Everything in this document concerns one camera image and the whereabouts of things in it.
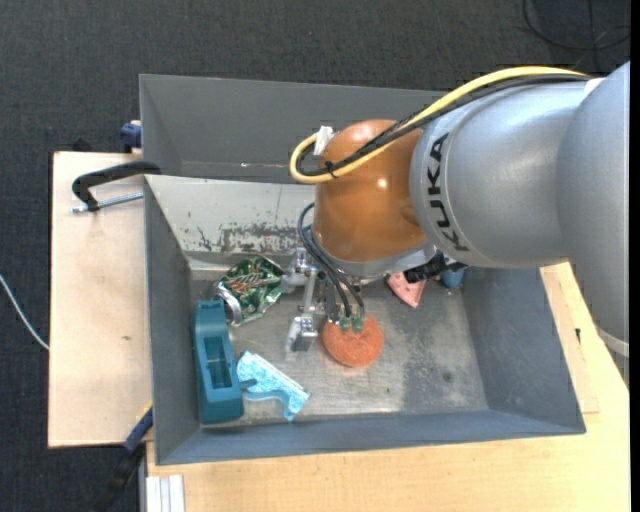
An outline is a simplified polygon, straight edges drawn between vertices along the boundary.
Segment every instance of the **cable connector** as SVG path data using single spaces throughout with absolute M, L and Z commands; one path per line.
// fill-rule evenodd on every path
M 362 326 L 364 325 L 364 318 L 361 316 L 356 316 L 351 319 L 351 330 L 356 334 L 362 330 Z
M 317 138 L 313 146 L 313 156 L 322 156 L 327 145 L 336 134 L 331 126 L 321 126 L 316 135 Z

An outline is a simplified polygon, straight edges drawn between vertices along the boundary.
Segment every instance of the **orange ball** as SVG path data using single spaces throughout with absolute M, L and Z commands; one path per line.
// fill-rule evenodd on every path
M 358 333 L 351 329 L 343 331 L 338 324 L 327 322 L 322 329 L 322 342 L 339 363 L 362 368 L 380 357 L 384 334 L 375 318 L 367 315 Z

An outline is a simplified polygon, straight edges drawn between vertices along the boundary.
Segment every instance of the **metal clamp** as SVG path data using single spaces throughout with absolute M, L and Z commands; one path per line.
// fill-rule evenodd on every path
M 291 322 L 287 336 L 287 345 L 294 352 L 306 352 L 318 338 L 318 331 L 314 322 L 316 304 L 313 302 L 313 291 L 316 286 L 318 269 L 308 266 L 304 271 L 304 275 L 307 277 L 307 282 L 304 287 L 303 302 L 300 306 L 300 316 L 296 316 Z
M 89 187 L 103 185 L 105 183 L 129 178 L 138 174 L 161 174 L 161 172 L 160 167 L 156 164 L 152 162 L 145 162 L 144 160 L 138 160 L 78 176 L 73 182 L 73 185 L 71 185 L 71 190 L 73 190 L 73 193 L 84 203 L 84 205 L 74 207 L 71 211 L 73 213 L 97 212 L 100 208 L 104 208 L 106 206 L 113 206 L 115 204 L 125 203 L 141 198 L 142 193 L 140 192 L 137 194 L 127 194 L 122 197 L 98 201 L 89 191 Z

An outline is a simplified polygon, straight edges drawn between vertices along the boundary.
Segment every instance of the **pink object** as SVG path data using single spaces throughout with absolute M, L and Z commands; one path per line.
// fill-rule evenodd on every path
M 402 302 L 409 304 L 412 308 L 417 308 L 418 304 L 420 304 L 424 283 L 426 283 L 426 280 L 410 283 L 406 277 L 404 277 L 403 272 L 392 274 L 389 276 L 389 279 L 387 279 L 387 284 L 393 293 L 395 293 Z

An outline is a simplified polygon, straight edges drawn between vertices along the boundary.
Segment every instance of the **wooden board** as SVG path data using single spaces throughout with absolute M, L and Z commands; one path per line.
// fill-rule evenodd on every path
M 575 319 L 571 314 L 570 302 L 565 294 L 565 288 L 571 288 L 571 283 L 567 280 L 569 277 L 573 278 L 571 267 L 568 263 L 544 267 L 540 269 L 540 274 L 547 292 L 547 300 L 553 313 L 560 343 L 562 343 L 562 348 L 564 349 L 564 356 L 567 360 L 580 409 L 583 414 L 598 412 L 600 407 L 598 397 L 591 385 L 589 371 L 587 370 L 576 332 L 579 324 L 575 323 Z M 564 286 L 562 284 L 563 281 L 560 279 L 561 276 L 564 278 Z M 576 300 L 582 301 L 582 295 L 579 292 L 577 296 L 569 294 L 569 297 L 572 302 Z
M 121 443 L 151 400 L 142 201 L 73 214 L 73 180 L 136 155 L 54 155 L 49 446 Z M 98 199 L 141 178 L 96 187 Z
M 628 390 L 568 265 L 543 278 L 554 313 L 581 330 L 599 397 L 584 435 L 188 466 L 156 466 L 149 446 L 148 474 L 184 474 L 189 512 L 630 510 Z

